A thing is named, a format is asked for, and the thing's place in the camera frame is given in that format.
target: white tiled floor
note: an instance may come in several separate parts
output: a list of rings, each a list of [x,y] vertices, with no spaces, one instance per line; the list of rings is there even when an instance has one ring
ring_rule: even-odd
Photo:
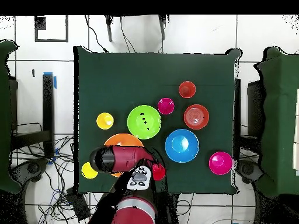
[[[84,46],[91,51],[103,52],[96,42],[95,34],[89,30],[84,16],[69,16],[68,43],[36,43],[34,41],[33,16],[0,16],[0,40],[13,40],[19,45],[16,56],[13,52],[8,58],[8,68],[19,82],[18,122],[19,124],[42,123],[41,91],[43,72],[52,72],[57,77],[55,97],[55,138],[59,139],[73,133],[74,101],[74,55],[73,46]],[[298,27],[294,16],[283,15],[170,15],[166,21],[164,53],[203,53],[223,54],[230,48],[238,47],[243,51],[239,63],[241,79],[241,123],[248,124],[247,85],[259,79],[253,67],[261,61],[263,50],[268,46],[280,46],[287,53],[299,49]],[[88,17],[90,26],[98,35],[98,41],[112,53],[126,53],[127,46],[120,28],[120,18],[112,24],[112,39],[108,41],[106,19],[104,16]],[[39,30],[39,37],[58,39],[65,37],[64,16],[47,16],[47,29]],[[161,48],[161,31],[157,15],[124,17],[123,31],[131,41],[136,52],[157,53]],[[38,126],[20,127],[19,132],[37,131]],[[246,127],[241,127],[242,134],[247,134]],[[71,154],[69,146],[63,149]],[[53,165],[48,165],[53,186],[57,188],[57,172]],[[72,186],[74,172],[63,174],[66,187]],[[194,195],[181,194],[180,200],[191,203],[191,210],[179,217],[180,224],[252,224],[255,213],[255,197],[251,185],[244,184],[236,175],[235,184],[239,194],[231,195]],[[46,174],[37,183],[30,183],[26,194],[26,210],[29,224],[37,224],[41,216],[37,208],[43,204],[46,209],[53,191]],[[88,194],[87,202],[94,209],[102,194]],[[188,203],[181,201],[178,213],[188,210]]]

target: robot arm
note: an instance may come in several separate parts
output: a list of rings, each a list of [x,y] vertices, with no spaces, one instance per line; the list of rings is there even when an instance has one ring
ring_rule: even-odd
[[[155,224],[153,173],[162,169],[155,157],[139,146],[101,146],[90,164],[98,172],[123,173],[88,224]]]

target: floor tile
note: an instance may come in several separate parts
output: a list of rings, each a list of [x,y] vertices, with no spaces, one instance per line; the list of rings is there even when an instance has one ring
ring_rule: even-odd
[[[181,193],[181,194],[179,195],[178,204],[179,204],[179,205],[188,205],[188,203],[191,204],[192,198],[194,198],[194,197],[193,197],[193,193],[190,193],[190,194]]]
[[[126,16],[122,18],[122,28],[125,36],[138,53],[157,53],[161,47],[161,30],[158,15]],[[121,32],[120,18],[114,17],[111,24],[112,42],[109,42],[106,18],[103,15],[90,16],[89,25],[98,37],[98,42],[110,53],[128,53],[128,48]],[[99,53],[103,49],[97,44],[96,36],[89,31],[90,50]],[[128,42],[131,53],[134,52]]]
[[[241,124],[248,125],[248,95],[247,88],[249,82],[258,81],[259,73],[253,67],[253,63],[240,63],[239,75],[241,80]],[[241,127],[241,134],[247,134],[247,127]]]
[[[176,208],[176,214],[178,215],[179,224],[187,224],[190,215],[189,207],[178,206]]]
[[[111,43],[104,16],[90,16],[90,26],[95,29],[100,44],[109,52],[128,52],[119,17],[115,17],[111,25]],[[136,52],[157,53],[161,48],[158,15],[124,17],[122,26]],[[221,18],[214,15],[170,15],[170,23],[166,19],[164,53],[223,54],[235,47],[235,26],[236,15],[222,15]],[[93,31],[90,31],[90,50],[103,52],[96,43]]]
[[[269,46],[278,46],[286,53],[296,52],[297,23],[295,15],[238,15],[237,47],[243,51],[241,61],[261,61]]]
[[[232,195],[195,194],[192,205],[231,205]]]
[[[9,74],[10,76],[16,76],[16,67],[15,67],[15,64],[16,62],[13,62],[13,61],[8,61],[6,63],[6,65],[8,66],[8,69],[9,69]]]
[[[15,40],[15,17],[0,16],[0,40]],[[15,60],[15,52],[12,52],[8,60]]]
[[[91,205],[97,205],[101,199],[103,193],[92,193],[91,192]]]
[[[62,34],[57,34],[57,29],[65,25],[63,18],[46,17],[48,19],[46,19],[46,26],[50,30],[39,30],[41,34],[43,33],[42,36],[49,39],[62,37]],[[34,16],[17,16],[16,43],[20,46],[17,60],[73,60],[73,46],[88,46],[88,27],[84,16],[69,16],[68,28],[68,42],[35,42]]]
[[[55,140],[61,139],[65,136],[63,135],[55,135]],[[62,147],[62,143],[64,140],[60,140],[55,145],[55,148],[60,148],[59,154],[62,156],[72,157],[71,149],[70,149],[70,143],[73,142],[72,139],[70,139],[71,136],[67,140],[69,142]],[[74,164],[65,162],[62,158],[57,158],[56,163],[58,171],[62,174],[62,177],[64,179],[65,183],[65,192],[67,189],[74,186]],[[51,185],[52,188],[57,190],[62,189],[62,179],[58,176],[57,170],[55,168],[55,164],[48,164],[46,168],[46,172],[51,178]],[[53,190],[50,186],[50,179],[49,177],[43,173],[42,178],[40,181],[36,183],[30,182],[26,191],[26,197],[25,197],[25,203],[26,204],[49,204],[52,197],[53,197]]]
[[[235,207],[232,211],[233,222],[238,224],[253,224],[255,207]]]
[[[188,224],[231,224],[231,207],[193,206]]]
[[[49,212],[49,206],[40,205],[41,210],[47,214]],[[75,216],[74,210],[64,210],[63,214],[66,218],[71,218],[72,216]],[[81,220],[80,223],[78,222],[78,218],[70,219],[67,222],[65,220],[58,220],[53,219],[53,217],[48,213],[46,217],[44,217],[43,213],[39,210],[38,205],[25,205],[26,210],[26,216],[27,216],[27,222],[28,224],[86,224],[89,221],[89,218],[84,220]]]
[[[240,175],[235,175],[235,184],[239,193],[233,196],[234,205],[255,206],[255,192],[252,184],[245,184]]]
[[[52,72],[57,78],[57,88],[54,88],[54,132],[73,133],[74,63],[18,61],[16,65],[19,82],[18,123],[43,123],[43,74]]]

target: red bowl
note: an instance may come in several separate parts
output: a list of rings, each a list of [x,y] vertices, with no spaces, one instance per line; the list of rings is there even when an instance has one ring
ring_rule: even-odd
[[[183,98],[191,98],[196,91],[196,87],[193,82],[189,82],[188,80],[182,82],[179,86],[179,94]]]
[[[189,106],[184,113],[185,124],[193,130],[204,128],[208,123],[208,119],[208,110],[199,104]]]

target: small pink bowl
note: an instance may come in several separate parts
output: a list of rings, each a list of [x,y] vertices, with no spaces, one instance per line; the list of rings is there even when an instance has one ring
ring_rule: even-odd
[[[158,102],[158,110],[160,113],[167,115],[173,112],[175,109],[175,104],[172,99],[170,98],[162,98]]]
[[[210,157],[208,166],[213,173],[217,175],[223,175],[231,170],[232,158],[228,153],[219,151]]]

